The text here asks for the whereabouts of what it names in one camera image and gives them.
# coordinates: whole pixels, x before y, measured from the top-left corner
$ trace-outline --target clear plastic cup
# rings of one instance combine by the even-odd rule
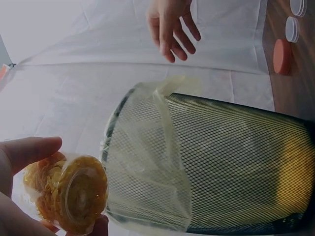
[[[91,233],[106,207],[107,176],[92,156],[58,152],[27,166],[23,183],[39,216],[72,235]]]

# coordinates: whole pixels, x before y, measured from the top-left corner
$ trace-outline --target white backdrop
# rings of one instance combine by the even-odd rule
[[[0,82],[0,140],[58,135],[63,150],[98,156],[124,94],[171,75],[201,79],[204,97],[274,110],[262,48],[267,0],[193,1],[202,40],[193,40],[197,52],[188,61],[172,65],[150,39],[149,3],[2,0],[0,32],[18,65]],[[15,185],[13,199],[28,211],[22,191]],[[109,230],[137,235],[111,222]]]

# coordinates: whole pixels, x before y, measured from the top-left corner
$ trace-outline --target plastic container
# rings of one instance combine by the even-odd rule
[[[92,232],[108,196],[107,176],[95,157],[57,152],[24,171],[25,190],[42,219],[72,235]]]
[[[303,17],[307,9],[307,0],[290,0],[290,6],[295,16]]]
[[[300,36],[300,25],[296,18],[289,16],[285,24],[285,37],[289,42],[296,43]]]

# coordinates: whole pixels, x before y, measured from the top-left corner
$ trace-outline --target yellow material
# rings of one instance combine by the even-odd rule
[[[104,211],[107,177],[101,163],[91,156],[80,156],[67,164],[62,153],[27,167],[26,187],[40,193],[35,200],[41,216],[75,235],[91,232]]]
[[[277,199],[286,214],[303,213],[308,208],[314,187],[315,150],[311,141],[298,134],[284,144]]]

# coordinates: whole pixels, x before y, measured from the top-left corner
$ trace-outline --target orange lid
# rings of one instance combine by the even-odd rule
[[[287,75],[291,68],[292,49],[286,39],[278,39],[274,48],[274,70],[277,74]]]

